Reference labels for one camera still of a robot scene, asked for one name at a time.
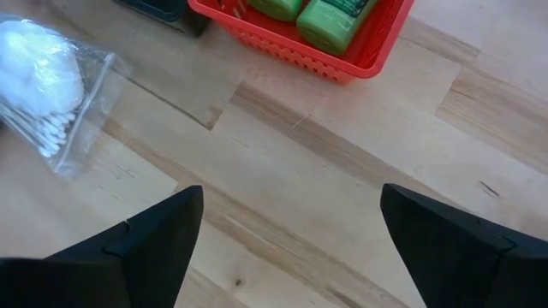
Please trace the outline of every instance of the black plastic part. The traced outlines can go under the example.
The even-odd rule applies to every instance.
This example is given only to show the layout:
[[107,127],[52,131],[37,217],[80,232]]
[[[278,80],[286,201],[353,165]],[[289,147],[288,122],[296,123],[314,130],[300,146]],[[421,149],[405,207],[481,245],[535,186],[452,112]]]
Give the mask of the black plastic part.
[[189,187],[46,259],[0,259],[0,307],[173,307],[202,212]]
[[194,12],[187,0],[116,0],[188,35],[199,37],[210,19]]
[[394,184],[390,236],[428,308],[548,306],[548,243]]

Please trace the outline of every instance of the clear plastic bag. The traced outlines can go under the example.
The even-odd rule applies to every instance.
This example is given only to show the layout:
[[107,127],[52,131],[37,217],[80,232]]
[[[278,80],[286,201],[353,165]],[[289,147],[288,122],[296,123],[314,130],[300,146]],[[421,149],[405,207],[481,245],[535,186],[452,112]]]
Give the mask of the clear plastic bag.
[[0,15],[0,117],[55,173],[78,174],[129,72],[112,52]]

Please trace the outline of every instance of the green object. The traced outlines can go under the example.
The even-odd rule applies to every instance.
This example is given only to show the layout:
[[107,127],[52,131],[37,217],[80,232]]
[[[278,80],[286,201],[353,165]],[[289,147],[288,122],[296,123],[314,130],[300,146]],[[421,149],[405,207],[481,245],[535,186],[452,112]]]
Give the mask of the green object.
[[279,21],[294,21],[301,9],[302,0],[249,0],[259,12]]
[[340,56],[378,0],[312,0],[297,18],[301,36]]

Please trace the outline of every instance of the plastic basket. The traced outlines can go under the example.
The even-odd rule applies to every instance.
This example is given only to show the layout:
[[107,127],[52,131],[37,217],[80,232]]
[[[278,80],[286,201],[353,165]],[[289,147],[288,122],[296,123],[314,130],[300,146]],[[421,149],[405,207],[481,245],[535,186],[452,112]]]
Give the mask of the plastic basket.
[[275,21],[246,0],[188,0],[243,44],[292,62],[336,82],[371,78],[381,69],[402,30],[414,0],[378,0],[346,53],[328,55],[307,43],[294,23]]

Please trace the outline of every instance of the white cotton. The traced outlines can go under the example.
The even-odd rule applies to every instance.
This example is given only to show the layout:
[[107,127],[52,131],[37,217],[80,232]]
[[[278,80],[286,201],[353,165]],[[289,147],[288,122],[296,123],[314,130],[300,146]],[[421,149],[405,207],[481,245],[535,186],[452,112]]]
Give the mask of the white cotton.
[[36,117],[76,109],[84,86],[72,44],[32,22],[0,23],[0,95]]

